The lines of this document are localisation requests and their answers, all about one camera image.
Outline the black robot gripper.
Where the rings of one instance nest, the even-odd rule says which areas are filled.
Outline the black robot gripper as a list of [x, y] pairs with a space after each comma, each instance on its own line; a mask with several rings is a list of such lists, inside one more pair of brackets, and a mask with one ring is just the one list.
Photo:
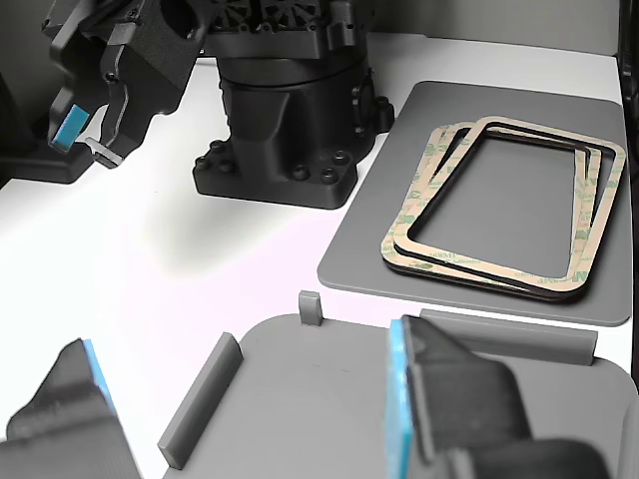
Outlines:
[[210, 22], [208, 1], [53, 1], [42, 25], [63, 86], [49, 110], [48, 142], [69, 151], [107, 104], [94, 160], [121, 166], [149, 125], [143, 93], [166, 87], [161, 113], [177, 108]]

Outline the static gripper finger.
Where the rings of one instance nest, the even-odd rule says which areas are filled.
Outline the static gripper finger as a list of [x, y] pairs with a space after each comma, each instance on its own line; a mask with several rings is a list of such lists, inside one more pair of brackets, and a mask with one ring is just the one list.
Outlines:
[[141, 476], [89, 339], [65, 345], [30, 401], [9, 419], [1, 476]]
[[387, 334], [384, 459], [388, 478], [610, 475], [583, 441], [534, 438], [508, 366], [412, 315]]

